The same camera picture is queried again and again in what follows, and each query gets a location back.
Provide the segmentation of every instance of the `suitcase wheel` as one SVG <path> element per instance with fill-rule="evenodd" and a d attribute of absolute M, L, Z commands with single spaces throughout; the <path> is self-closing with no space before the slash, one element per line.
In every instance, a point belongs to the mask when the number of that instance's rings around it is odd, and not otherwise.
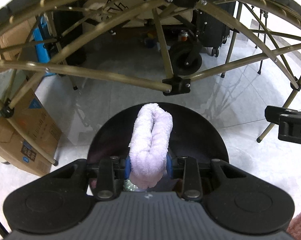
<path fill-rule="evenodd" d="M 187 76 L 197 72 L 202 65 L 202 56 L 198 53 L 194 61 L 186 64 L 186 59 L 193 48 L 193 44 L 188 41 L 178 41 L 171 46 L 169 56 L 174 74 Z"/>
<path fill-rule="evenodd" d="M 215 55 L 215 57 L 219 56 L 219 49 L 218 48 L 212 48 L 212 57 Z"/>

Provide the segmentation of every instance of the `black round platform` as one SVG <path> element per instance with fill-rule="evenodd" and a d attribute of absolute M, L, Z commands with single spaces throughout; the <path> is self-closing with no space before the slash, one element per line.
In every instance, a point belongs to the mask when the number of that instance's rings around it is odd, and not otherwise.
<path fill-rule="evenodd" d="M 223 139 L 204 117 L 184 106 L 158 104 L 172 115 L 173 129 L 169 147 L 174 155 L 191 156 L 199 163 L 209 163 L 214 158 L 229 162 Z M 134 122 L 143 105 L 119 112 L 100 128 L 89 148 L 88 163 L 97 163 L 112 155 L 120 157 L 128 154 Z"/>

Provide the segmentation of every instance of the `gray ribbed tray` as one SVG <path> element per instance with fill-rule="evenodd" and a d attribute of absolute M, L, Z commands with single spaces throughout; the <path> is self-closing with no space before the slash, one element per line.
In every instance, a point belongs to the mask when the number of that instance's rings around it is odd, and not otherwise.
<path fill-rule="evenodd" d="M 13 231 L 7 240 L 292 240 L 285 232 L 244 236 L 230 232 L 209 218 L 199 203 L 181 200 L 175 192 L 122 192 L 97 203 L 79 225 L 48 236 Z"/>

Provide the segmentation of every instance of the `white tile floor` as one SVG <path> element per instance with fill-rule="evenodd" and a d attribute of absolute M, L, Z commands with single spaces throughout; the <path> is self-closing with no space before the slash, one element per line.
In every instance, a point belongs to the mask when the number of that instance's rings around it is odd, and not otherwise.
<path fill-rule="evenodd" d="M 164 78 L 162 59 L 155 49 L 143 48 L 136 41 L 105 42 L 109 38 L 92 45 L 99 50 L 88 55 L 85 67 L 154 80 Z M 230 39 L 220 49 L 218 58 L 202 54 L 201 69 L 224 63 L 229 42 Z M 257 53 L 260 50 L 250 41 L 237 40 L 231 60 Z M 287 55 L 287 60 L 299 76 L 301 62 L 292 53 Z M 301 145 L 279 141 L 277 127 L 260 144 L 256 142 L 268 125 L 265 107 L 283 104 L 291 92 L 289 81 L 269 60 L 264 61 L 262 75 L 257 74 L 258 68 L 259 63 L 254 63 L 227 72 L 224 79 L 216 75 L 194 82 L 189 94 L 172 97 L 130 85 L 82 78 L 76 78 L 79 90 L 73 91 L 69 79 L 60 76 L 45 78 L 36 94 L 64 133 L 56 152 L 60 166 L 85 158 L 97 130 L 119 111 L 143 102 L 176 103 L 206 117 L 223 137 L 230 162 L 286 190 L 293 197 L 295 214 L 298 214 L 301 211 Z M 301 92 L 291 108 L 301 110 Z M 0 220 L 7 228 L 2 213 L 5 197 L 34 179 L 34 175 L 0 163 Z"/>

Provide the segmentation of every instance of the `foil wrapper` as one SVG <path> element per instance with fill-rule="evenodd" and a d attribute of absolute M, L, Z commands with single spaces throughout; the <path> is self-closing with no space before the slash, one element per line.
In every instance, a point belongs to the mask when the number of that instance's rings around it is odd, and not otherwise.
<path fill-rule="evenodd" d="M 130 179 L 124 180 L 124 191 L 147 192 L 147 189 L 140 189 Z"/>

